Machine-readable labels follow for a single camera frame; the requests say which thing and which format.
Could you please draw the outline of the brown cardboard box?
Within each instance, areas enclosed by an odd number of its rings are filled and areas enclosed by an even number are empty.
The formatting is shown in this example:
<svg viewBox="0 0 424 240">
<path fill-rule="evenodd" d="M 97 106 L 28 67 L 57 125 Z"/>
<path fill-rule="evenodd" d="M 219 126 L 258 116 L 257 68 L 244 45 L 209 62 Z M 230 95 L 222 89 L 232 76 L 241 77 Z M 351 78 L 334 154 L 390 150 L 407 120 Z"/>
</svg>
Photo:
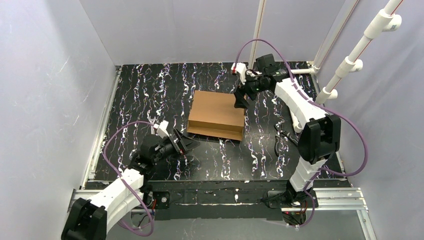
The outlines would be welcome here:
<svg viewBox="0 0 424 240">
<path fill-rule="evenodd" d="M 230 93 L 195 90 L 188 116 L 187 132 L 208 137 L 242 141 L 245 110 L 235 108 Z"/>
</svg>

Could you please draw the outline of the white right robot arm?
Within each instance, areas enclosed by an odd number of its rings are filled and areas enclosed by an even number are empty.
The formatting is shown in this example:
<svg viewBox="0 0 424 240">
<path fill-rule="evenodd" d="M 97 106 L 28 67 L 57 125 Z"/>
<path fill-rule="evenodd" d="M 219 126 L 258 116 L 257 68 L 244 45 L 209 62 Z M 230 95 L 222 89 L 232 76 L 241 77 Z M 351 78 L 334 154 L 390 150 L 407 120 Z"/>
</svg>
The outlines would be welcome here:
<svg viewBox="0 0 424 240">
<path fill-rule="evenodd" d="M 300 137 L 297 149 L 299 162 L 289 179 L 288 188 L 301 192 L 313 186 L 313 176 L 327 159 L 340 148 L 341 119 L 314 106 L 312 98 L 301 89 L 292 71 L 277 66 L 274 56 L 267 54 L 256 59 L 257 70 L 244 63 L 233 63 L 231 73 L 239 82 L 234 92 L 236 109 L 247 109 L 248 99 L 255 100 L 258 93 L 270 91 L 277 96 L 297 119 Z"/>
</svg>

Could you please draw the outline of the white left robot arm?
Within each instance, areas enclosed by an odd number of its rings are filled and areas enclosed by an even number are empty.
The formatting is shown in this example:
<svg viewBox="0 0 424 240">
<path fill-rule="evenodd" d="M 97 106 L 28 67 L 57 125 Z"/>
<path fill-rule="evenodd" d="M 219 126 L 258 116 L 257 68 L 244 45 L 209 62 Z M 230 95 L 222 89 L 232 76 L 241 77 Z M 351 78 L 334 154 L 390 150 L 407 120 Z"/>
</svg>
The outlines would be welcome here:
<svg viewBox="0 0 424 240">
<path fill-rule="evenodd" d="M 171 157 L 184 156 L 199 141 L 173 129 L 169 136 L 149 135 L 131 158 L 127 169 L 100 192 L 78 198 L 71 206 L 61 233 L 62 240 L 104 240 L 110 229 L 138 206 L 147 208 L 155 194 L 148 180 L 156 165 Z"/>
</svg>

